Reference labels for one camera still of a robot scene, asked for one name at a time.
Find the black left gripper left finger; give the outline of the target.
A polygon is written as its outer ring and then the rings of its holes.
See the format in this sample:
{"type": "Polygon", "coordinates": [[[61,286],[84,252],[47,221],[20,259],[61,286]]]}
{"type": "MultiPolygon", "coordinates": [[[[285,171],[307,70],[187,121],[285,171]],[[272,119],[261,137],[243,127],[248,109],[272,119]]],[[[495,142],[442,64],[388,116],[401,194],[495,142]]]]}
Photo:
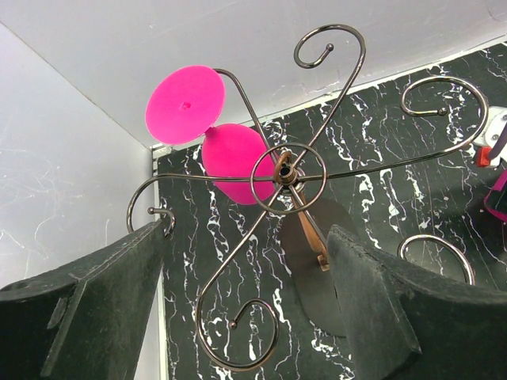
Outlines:
{"type": "Polygon", "coordinates": [[[1,289],[3,379],[132,379],[166,246],[161,221],[1,289]]]}

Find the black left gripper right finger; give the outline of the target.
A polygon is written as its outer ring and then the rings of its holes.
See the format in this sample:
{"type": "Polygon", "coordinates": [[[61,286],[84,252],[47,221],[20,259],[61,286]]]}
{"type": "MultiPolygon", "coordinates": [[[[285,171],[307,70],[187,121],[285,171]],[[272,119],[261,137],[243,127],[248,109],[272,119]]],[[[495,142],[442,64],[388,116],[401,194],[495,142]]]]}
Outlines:
{"type": "Polygon", "coordinates": [[[504,379],[506,293],[386,253],[338,225],[330,271],[358,379],[504,379]]]}

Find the pink wine glass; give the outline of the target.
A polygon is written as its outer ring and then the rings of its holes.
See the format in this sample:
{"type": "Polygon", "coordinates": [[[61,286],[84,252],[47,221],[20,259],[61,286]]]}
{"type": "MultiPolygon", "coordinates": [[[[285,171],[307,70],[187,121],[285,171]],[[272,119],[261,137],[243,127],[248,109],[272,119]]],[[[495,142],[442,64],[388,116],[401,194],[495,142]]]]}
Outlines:
{"type": "Polygon", "coordinates": [[[266,145],[251,127],[215,123],[225,100],[225,85],[217,71],[208,66],[183,67],[151,94],[145,111],[147,130],[172,146],[204,136],[201,157],[206,174],[247,179],[266,145]]]}
{"type": "Polygon", "coordinates": [[[504,170],[483,202],[486,210],[502,222],[506,222],[506,174],[504,170]]]}

